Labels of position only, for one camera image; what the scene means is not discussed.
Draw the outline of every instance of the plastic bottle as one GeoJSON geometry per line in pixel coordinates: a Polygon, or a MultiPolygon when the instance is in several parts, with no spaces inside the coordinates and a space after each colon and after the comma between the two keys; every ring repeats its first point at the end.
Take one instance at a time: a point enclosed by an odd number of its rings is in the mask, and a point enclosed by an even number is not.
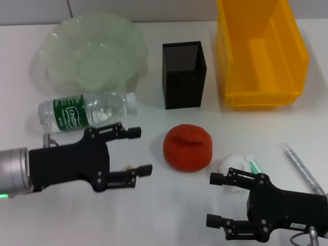
{"type": "Polygon", "coordinates": [[[134,93],[119,95],[113,92],[86,93],[78,96],[45,101],[39,105],[40,123],[45,132],[73,130],[94,126],[115,116],[136,111],[134,93]]]}

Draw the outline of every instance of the white table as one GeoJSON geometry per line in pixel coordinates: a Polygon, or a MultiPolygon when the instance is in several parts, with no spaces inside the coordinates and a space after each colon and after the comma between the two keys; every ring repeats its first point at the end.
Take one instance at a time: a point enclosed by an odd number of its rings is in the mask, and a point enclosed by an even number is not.
{"type": "MultiPolygon", "coordinates": [[[[206,214],[246,219],[248,193],[225,194],[209,184],[209,173],[230,153],[253,154],[274,185],[309,192],[276,145],[288,142],[328,192],[328,19],[297,21],[311,54],[304,95],[293,105],[270,112],[235,112],[218,99],[214,65],[215,22],[139,24],[149,47],[148,68],[135,87],[136,117],[124,127],[140,126],[141,139],[109,143],[111,170],[127,164],[153,164],[153,174],[136,188],[100,194],[83,181],[56,185],[41,193],[0,200],[0,235],[5,246],[112,245],[201,246],[262,245],[226,241],[223,230],[206,227],[206,214]],[[162,95],[163,43],[200,40],[207,76],[200,108],[165,110],[162,95]],[[162,156],[165,133],[179,124],[206,129],[213,139],[213,161],[197,173],[180,173],[162,156]]],[[[58,89],[42,76],[36,53],[54,25],[0,27],[0,149],[42,146],[37,106],[44,100],[78,94],[58,89]]],[[[59,144],[79,140],[82,131],[55,136],[59,144]]],[[[268,246],[290,245],[296,232],[276,230],[268,246]]],[[[322,245],[328,241],[321,239],[322,245]]],[[[307,236],[298,239],[306,245],[307,236]]]]}

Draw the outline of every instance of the yellow plastic bin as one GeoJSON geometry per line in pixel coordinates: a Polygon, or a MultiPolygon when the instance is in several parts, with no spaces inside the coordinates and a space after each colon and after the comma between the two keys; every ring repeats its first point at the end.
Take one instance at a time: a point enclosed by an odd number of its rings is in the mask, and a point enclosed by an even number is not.
{"type": "Polygon", "coordinates": [[[217,0],[216,52],[224,101],[270,108],[302,94],[310,56],[288,0],[217,0]]]}

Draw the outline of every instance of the mesh container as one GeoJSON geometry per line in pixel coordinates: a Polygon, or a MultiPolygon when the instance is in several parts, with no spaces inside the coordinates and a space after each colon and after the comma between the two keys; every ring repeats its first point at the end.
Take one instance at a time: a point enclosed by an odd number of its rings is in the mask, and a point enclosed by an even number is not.
{"type": "Polygon", "coordinates": [[[201,42],[163,44],[166,109],[200,107],[206,77],[201,42]]]}

